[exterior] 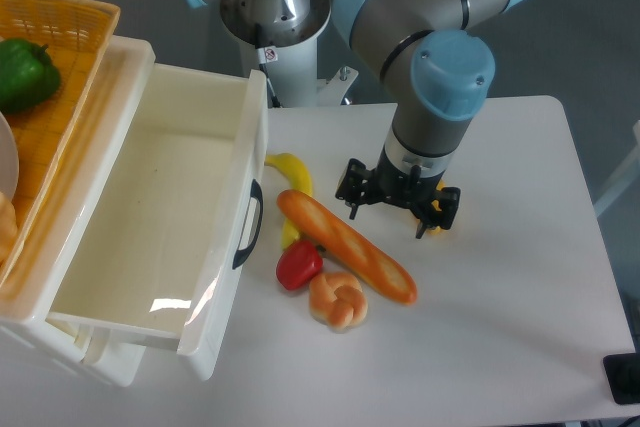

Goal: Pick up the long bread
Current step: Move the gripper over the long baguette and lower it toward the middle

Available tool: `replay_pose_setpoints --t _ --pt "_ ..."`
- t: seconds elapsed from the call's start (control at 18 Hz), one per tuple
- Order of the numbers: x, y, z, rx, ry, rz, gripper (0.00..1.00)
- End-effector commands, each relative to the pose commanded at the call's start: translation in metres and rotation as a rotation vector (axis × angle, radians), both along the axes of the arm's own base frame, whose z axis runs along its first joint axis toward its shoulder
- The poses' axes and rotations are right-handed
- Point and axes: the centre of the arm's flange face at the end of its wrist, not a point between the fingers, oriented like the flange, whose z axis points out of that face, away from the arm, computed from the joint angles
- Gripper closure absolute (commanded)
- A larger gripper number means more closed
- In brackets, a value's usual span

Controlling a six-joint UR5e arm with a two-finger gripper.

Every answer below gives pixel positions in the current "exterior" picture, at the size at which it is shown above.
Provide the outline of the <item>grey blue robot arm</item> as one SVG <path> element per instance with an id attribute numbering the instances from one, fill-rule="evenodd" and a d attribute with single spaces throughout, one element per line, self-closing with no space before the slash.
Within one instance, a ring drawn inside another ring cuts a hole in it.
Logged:
<path id="1" fill-rule="evenodd" d="M 336 195 L 352 210 L 376 203 L 409 210 L 419 232 L 454 221 L 460 192 L 440 180 L 495 74 L 491 51 L 468 30 L 522 1 L 186 0 L 194 8 L 218 4 L 244 68 L 265 75 L 271 107 L 344 96 L 317 77 L 317 39 L 333 24 L 397 104 L 377 165 L 351 160 Z"/>

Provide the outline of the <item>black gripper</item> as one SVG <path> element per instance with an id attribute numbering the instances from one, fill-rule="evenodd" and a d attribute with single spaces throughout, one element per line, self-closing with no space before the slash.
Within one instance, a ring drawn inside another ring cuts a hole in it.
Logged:
<path id="1" fill-rule="evenodd" d="M 354 219 L 362 205 L 384 202 L 409 209 L 418 220 L 415 237 L 421 239 L 427 231 L 450 230 L 459 208 L 461 190 L 458 187 L 437 187 L 443 174 L 422 177 L 418 166 L 409 173 L 396 168 L 385 152 L 380 154 L 373 170 L 351 158 L 338 183 L 335 197 L 350 209 Z"/>

